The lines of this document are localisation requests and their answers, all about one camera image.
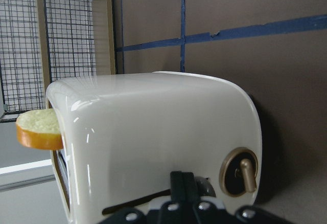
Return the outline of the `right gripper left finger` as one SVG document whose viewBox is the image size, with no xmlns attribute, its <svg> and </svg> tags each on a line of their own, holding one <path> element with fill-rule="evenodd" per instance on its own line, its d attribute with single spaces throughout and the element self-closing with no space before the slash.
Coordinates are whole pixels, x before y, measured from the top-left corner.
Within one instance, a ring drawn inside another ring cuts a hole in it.
<svg viewBox="0 0 327 224">
<path fill-rule="evenodd" d="M 183 177 L 181 171 L 172 171 L 170 173 L 171 183 L 171 201 L 174 203 L 183 203 Z"/>
</svg>

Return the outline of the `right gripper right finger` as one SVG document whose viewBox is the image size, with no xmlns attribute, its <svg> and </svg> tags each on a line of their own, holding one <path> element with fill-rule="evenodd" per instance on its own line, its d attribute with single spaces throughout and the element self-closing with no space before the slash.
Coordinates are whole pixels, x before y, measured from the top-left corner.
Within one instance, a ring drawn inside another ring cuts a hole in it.
<svg viewBox="0 0 327 224">
<path fill-rule="evenodd" d="M 181 202 L 182 208 L 190 209 L 200 200 L 197 183 L 194 174 L 191 172 L 183 172 L 182 179 L 184 189 L 184 200 Z"/>
</svg>

